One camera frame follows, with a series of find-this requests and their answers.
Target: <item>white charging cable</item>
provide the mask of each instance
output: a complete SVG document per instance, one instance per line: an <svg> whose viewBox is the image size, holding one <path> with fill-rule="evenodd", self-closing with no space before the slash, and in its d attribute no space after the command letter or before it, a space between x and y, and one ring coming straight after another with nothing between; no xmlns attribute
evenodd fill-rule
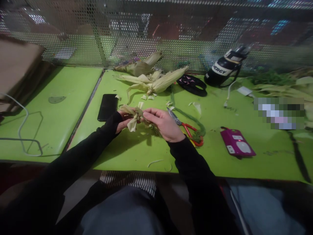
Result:
<svg viewBox="0 0 313 235"><path fill-rule="evenodd" d="M237 82L237 81L239 81L239 80L241 80L241 79L244 79L244 78L238 78L236 81L234 81L234 82L232 82L232 84L230 84L230 86L228 87L228 95L227 95L227 99L226 99L226 101L225 101L225 103L224 103L224 108L227 107L227 101L229 100L229 96L230 96L230 93L231 93L231 86L232 86L235 82Z"/></svg>
<svg viewBox="0 0 313 235"><path fill-rule="evenodd" d="M21 106L25 111L26 111L26 117L24 118L22 124L20 125L18 131L17 131L17 134L19 135L19 138L0 138L0 140L20 140L21 141L21 144L22 144L22 147L23 147L23 152L28 155L28 156L33 156L33 157L40 157L43 155L43 152L42 152L42 149L41 149L41 146L40 146L40 143L38 140L35 140L35 139L23 139L21 137L21 129L24 125L24 123L26 122L27 118L28 118L28 110L23 106L21 105L16 99L14 99L13 97L11 97L10 95L8 94L5 94L5 93L0 93L0 95L5 95L9 98L11 98L12 100L14 100L19 106ZM28 154L27 151L25 150L25 146L24 146L24 143L23 141L32 141L32 142L36 142L38 144L38 147L39 147L39 150L40 150L40 155L31 155L31 154Z"/></svg>

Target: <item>scissors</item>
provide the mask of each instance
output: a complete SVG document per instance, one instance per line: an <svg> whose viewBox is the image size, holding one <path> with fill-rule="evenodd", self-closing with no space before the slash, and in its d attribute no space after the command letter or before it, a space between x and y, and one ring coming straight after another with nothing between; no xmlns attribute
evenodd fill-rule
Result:
<svg viewBox="0 0 313 235"><path fill-rule="evenodd" d="M185 128L185 130L187 131L188 136L189 136L190 138L192 138L192 135L190 134L190 131L189 131L188 128L192 129L192 130L195 131L195 132L197 131L197 129L194 128L194 127L192 127L191 125L189 125L189 124L187 124L187 123L181 122L181 121L178 119L178 117L173 113L172 110L170 110L168 107L166 107L166 108L167 108L167 111L169 112L170 116L175 120L176 124L177 124L178 126L183 126L183 127ZM201 147L201 146L203 145L203 138L202 138L202 136L201 136L200 138L201 138L200 143L194 141L193 139L192 139L191 141L195 144L195 146Z"/></svg>

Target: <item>red scissors handle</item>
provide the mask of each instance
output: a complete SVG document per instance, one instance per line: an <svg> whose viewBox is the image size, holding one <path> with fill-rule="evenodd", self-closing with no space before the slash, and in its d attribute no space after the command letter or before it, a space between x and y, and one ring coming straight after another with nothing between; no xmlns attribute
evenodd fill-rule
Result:
<svg viewBox="0 0 313 235"><path fill-rule="evenodd" d="M188 134L188 136L189 136L190 138L192 138L192 135L190 134L190 131L189 131L188 128L192 129L192 130L195 131L195 132L197 131L196 128L192 127L191 125L189 125L189 124L187 124L187 123L183 123L183 122L182 122L182 126L185 128L185 130L187 131L187 134ZM200 136L200 138L201 138L200 143L198 143L198 142L192 140L192 142L195 144L195 146L201 147L201 146L203 145L203 137Z"/></svg>

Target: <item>person's left hand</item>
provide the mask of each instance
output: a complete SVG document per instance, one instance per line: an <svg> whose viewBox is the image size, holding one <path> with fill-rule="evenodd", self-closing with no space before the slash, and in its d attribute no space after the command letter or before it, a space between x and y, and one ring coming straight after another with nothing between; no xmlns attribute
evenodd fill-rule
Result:
<svg viewBox="0 0 313 235"><path fill-rule="evenodd" d="M120 133L124 128L126 128L127 124L133 119L131 114L124 113L120 110L118 112L122 116L123 121L118 124L117 129L116 129L116 134Z"/></svg>

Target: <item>scissor blade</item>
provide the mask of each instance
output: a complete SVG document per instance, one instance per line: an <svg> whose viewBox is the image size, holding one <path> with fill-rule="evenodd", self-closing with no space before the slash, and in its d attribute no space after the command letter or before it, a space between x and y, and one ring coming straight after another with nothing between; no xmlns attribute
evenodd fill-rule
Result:
<svg viewBox="0 0 313 235"><path fill-rule="evenodd" d="M171 116L172 118L178 119L178 117L173 113L172 110L170 110L168 107L166 107L166 108L167 108L167 111L169 112L169 114L170 114L170 116Z"/></svg>

